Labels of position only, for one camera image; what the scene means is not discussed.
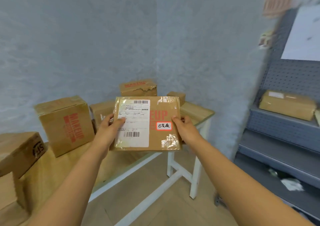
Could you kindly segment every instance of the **shelf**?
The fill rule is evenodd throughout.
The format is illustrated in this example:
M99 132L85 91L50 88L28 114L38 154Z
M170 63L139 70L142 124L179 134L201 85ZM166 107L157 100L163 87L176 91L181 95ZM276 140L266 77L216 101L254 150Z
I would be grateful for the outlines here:
M250 130L239 152L320 189L320 154Z
M284 203L320 221L319 189L302 182L305 191L289 191L277 177L270 175L268 166L240 153L237 153L234 163L269 191L280 197Z
M304 121L262 110L255 102L250 109L247 128L320 152L320 127L315 120Z

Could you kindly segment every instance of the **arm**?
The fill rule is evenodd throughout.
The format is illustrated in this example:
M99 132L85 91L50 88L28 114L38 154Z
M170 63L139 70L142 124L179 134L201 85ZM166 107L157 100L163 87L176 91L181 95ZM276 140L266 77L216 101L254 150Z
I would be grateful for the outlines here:
M41 210L30 219L28 225L73 226L81 224L101 161L106 157L118 128L125 122L125 119L118 119L109 126L112 117L113 114L103 119L91 146Z
M189 117L172 119L239 225L313 225L211 146Z

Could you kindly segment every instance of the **shelving unit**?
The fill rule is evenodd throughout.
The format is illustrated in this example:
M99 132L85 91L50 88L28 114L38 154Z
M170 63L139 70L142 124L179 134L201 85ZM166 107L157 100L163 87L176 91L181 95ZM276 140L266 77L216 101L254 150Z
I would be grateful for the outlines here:
M320 103L320 62L281 59L297 9L286 12L256 99L250 108L246 129L234 163L284 203L320 225L320 127L313 119L301 119L258 108L267 90L307 95ZM269 168L300 180L305 191L289 191ZM216 204L223 200L217 195Z

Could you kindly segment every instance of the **barcode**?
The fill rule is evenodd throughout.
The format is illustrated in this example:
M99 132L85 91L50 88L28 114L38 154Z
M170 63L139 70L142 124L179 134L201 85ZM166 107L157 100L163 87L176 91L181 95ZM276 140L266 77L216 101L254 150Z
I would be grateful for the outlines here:
M140 132L125 132L124 137L139 137L140 136Z
M143 100L134 100L134 104L148 104L148 101L143 101Z

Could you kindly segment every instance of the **tiled floor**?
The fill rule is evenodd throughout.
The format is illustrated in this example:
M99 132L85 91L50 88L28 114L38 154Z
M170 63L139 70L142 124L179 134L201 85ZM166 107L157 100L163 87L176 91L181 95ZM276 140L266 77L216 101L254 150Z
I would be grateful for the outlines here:
M190 172L194 158L186 151L175 154L175 160ZM168 178L166 171L167 154L163 153L90 202L82 225L115 225ZM189 192L190 183L179 179L131 225L237 225L225 208L215 207L215 190L204 170L195 200Z

